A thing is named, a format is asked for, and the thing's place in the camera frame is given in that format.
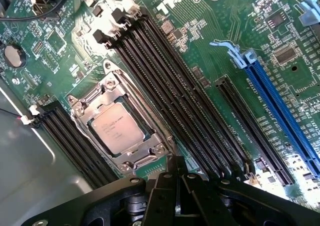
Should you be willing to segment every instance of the screw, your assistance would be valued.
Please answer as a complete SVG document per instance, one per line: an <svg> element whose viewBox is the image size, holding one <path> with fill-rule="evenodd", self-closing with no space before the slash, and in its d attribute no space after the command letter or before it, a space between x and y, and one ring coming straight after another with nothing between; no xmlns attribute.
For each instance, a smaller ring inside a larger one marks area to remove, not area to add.
<svg viewBox="0 0 320 226"><path fill-rule="evenodd" d="M163 175L163 177L165 177L165 178L170 178L170 177L172 177L172 174L166 173L165 175Z"/></svg>
<svg viewBox="0 0 320 226"><path fill-rule="evenodd" d="M159 144L154 147L154 152L156 154L163 154L165 152L165 147L162 144Z"/></svg>
<svg viewBox="0 0 320 226"><path fill-rule="evenodd" d="M68 101L73 103L74 102L74 98L72 96L68 96Z"/></svg>
<svg viewBox="0 0 320 226"><path fill-rule="evenodd" d="M140 181L139 178L132 178L132 179L130 179L130 182L132 182L132 183L137 183L137 182L139 182L139 181Z"/></svg>
<svg viewBox="0 0 320 226"><path fill-rule="evenodd" d="M37 222L35 222L34 224L32 224L32 226L47 226L48 225L48 221L43 219L43 220L39 220Z"/></svg>
<svg viewBox="0 0 320 226"><path fill-rule="evenodd" d="M120 170L122 171L122 172L127 172L127 171L129 171L130 170L130 167L128 166L128 165L126 165L126 164L120 164L119 165L119 168L120 168Z"/></svg>
<svg viewBox="0 0 320 226"><path fill-rule="evenodd" d="M83 107L76 107L75 108L75 113L78 115L78 116L82 116L84 115L85 113L85 109Z"/></svg>
<svg viewBox="0 0 320 226"><path fill-rule="evenodd" d="M105 84L108 89L112 89L115 86L116 82L115 81L107 81Z"/></svg>
<svg viewBox="0 0 320 226"><path fill-rule="evenodd" d="M192 174L192 173L190 173L190 174L188 174L188 176L187 176L188 178L190 178L190 179L194 179L194 178L196 178L196 175L195 174Z"/></svg>
<svg viewBox="0 0 320 226"><path fill-rule="evenodd" d="M230 181L229 181L229 180L226 180L226 179L222 179L222 180L221 180L221 183L228 185L228 184L230 184Z"/></svg>
<svg viewBox="0 0 320 226"><path fill-rule="evenodd" d="M110 68L111 68L111 64L110 64L109 62L105 62L105 63L104 63L104 67L105 67L106 69L110 69Z"/></svg>
<svg viewBox="0 0 320 226"><path fill-rule="evenodd" d="M141 221L136 221L132 224L132 226L141 226Z"/></svg>
<svg viewBox="0 0 320 226"><path fill-rule="evenodd" d="M12 78L12 83L13 83L14 85L19 85L19 84L20 84L19 78L18 78L18 77L13 77L13 78Z"/></svg>

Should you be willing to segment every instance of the black ram slot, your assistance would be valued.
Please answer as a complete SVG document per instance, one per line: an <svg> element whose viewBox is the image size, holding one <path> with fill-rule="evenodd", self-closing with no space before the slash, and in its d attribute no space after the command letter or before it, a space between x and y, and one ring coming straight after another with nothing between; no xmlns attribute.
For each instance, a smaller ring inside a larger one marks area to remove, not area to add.
<svg viewBox="0 0 320 226"><path fill-rule="evenodd" d="M236 155L242 161L243 171L255 174L255 167L251 157L234 139L225 122L219 115L216 107L213 105L203 88L196 81L181 57L177 56L176 51L172 49L163 32L158 29L152 19L142 21L141 24L146 29L146 32L151 35L152 39L156 42L156 45L161 49L165 57L168 59L169 65L174 65L174 67L170 67L170 69L173 70L177 75L175 81L180 80L180 85L184 86L188 90L193 103L201 111L203 109L205 110L205 114L203 114L203 116L205 117L208 125L211 126L211 129L219 132L218 136L224 143L224 147L228 151L227 153L233 157L233 160L235 160L234 155Z"/></svg>
<svg viewBox="0 0 320 226"><path fill-rule="evenodd" d="M118 179L90 141L79 133L58 101L43 106L42 109L44 113L37 116L33 126L42 127L56 141L93 189Z"/></svg>
<svg viewBox="0 0 320 226"><path fill-rule="evenodd" d="M220 176L231 174L241 180L246 178L245 174L254 173L250 157L233 138L205 91L149 15L140 15L137 21L128 20L132 24L118 39L97 31L97 41L116 50L206 173L206 169L211 173L213 169Z"/></svg>
<svg viewBox="0 0 320 226"><path fill-rule="evenodd" d="M208 175L209 178L215 178L219 175L219 171L215 166L215 163L211 162L207 155L201 150L200 145L194 141L194 139L188 134L187 130L177 118L177 112L172 111L169 104L164 103L163 97L156 93L156 89L153 86L148 85L148 79L135 67L135 64L131 59L125 54L122 48L115 48L118 55L125 65L127 65L134 79L141 82L144 87L144 93L152 100L155 107L161 112L162 116L165 118L167 123L173 127L175 134L178 136L179 140L183 145L186 146L197 160L201 169Z"/></svg>
<svg viewBox="0 0 320 226"><path fill-rule="evenodd" d="M229 78L221 78L215 85L230 106L235 118L248 135L249 140L256 146L260 156L275 173L281 184L283 186L294 184L295 180L286 164L268 141Z"/></svg>

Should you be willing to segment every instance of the black cable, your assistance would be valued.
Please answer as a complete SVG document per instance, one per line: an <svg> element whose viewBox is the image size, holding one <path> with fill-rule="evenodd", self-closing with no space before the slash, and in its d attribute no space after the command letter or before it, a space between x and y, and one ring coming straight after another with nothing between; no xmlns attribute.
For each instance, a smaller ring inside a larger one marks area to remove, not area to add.
<svg viewBox="0 0 320 226"><path fill-rule="evenodd" d="M8 113L8 114L10 114L10 115L12 115L12 116L15 116L15 117L21 117L19 114L15 114L15 113L13 113L13 112L10 112L10 111L7 111L7 110L5 110L5 109L2 109L2 108L0 108L0 111L1 112L6 112L6 113Z"/></svg>
<svg viewBox="0 0 320 226"><path fill-rule="evenodd" d="M41 18L46 17L47 15L51 14L52 12L58 11L63 5L67 2L67 0L60 0L57 4L54 5L49 11L32 17L21 17L21 18L0 18L0 22L29 22L39 20Z"/></svg>

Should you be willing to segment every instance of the ram slot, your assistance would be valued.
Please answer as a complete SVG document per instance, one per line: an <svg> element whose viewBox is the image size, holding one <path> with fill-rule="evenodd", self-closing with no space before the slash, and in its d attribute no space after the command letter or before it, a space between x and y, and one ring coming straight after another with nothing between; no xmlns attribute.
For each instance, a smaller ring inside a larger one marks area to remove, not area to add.
<svg viewBox="0 0 320 226"><path fill-rule="evenodd" d="M254 171L250 157L220 116L211 112L215 108L191 71L150 16L143 13L136 21L130 19L132 24L117 39L97 34L99 41L115 49L177 140L206 173L245 180L246 174Z"/></svg>
<svg viewBox="0 0 320 226"><path fill-rule="evenodd" d="M258 149L260 156L277 176L282 186L293 184L295 181L286 164L269 143L267 137L260 129L255 118L251 115L245 102L242 100L240 94L234 88L229 78L224 77L219 79L216 81L215 86L229 105L243 130L246 132L249 140Z"/></svg>
<svg viewBox="0 0 320 226"><path fill-rule="evenodd" d="M72 164L84 176L92 188L102 187L118 180L118 176L96 151L90 141L77 130L70 116L58 102L42 109L45 114L37 116L37 123L56 141Z"/></svg>
<svg viewBox="0 0 320 226"><path fill-rule="evenodd" d="M236 161L238 158L242 162L242 170L244 172L255 174L255 167L251 157L234 139L216 107L213 105L202 86L196 81L181 57L172 49L172 46L165 38L163 32L158 29L152 19L142 21L141 24L156 42L156 45L161 49L163 55L168 59L168 65L174 65L169 68L176 75L175 80L179 81L180 86L183 86L189 92L193 104L197 106L202 113L202 116L210 126L210 130L215 132L215 136L223 143L223 145L220 143L220 147L224 148L225 155L230 155L233 161Z"/></svg>
<svg viewBox="0 0 320 226"><path fill-rule="evenodd" d="M318 178L320 176L320 159L261 64L255 61L247 66L245 71L294 149L306 163L313 176Z"/></svg>

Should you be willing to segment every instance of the motherboard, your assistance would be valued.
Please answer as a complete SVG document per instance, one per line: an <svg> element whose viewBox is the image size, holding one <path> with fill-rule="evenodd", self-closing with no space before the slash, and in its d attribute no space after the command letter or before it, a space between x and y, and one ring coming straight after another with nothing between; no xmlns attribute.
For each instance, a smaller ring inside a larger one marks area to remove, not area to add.
<svg viewBox="0 0 320 226"><path fill-rule="evenodd" d="M13 0L6 15L54 1ZM174 153L204 177L319 210L317 10L317 0L68 0L0 24L0 74L26 108L58 101L118 177L164 171Z"/></svg>

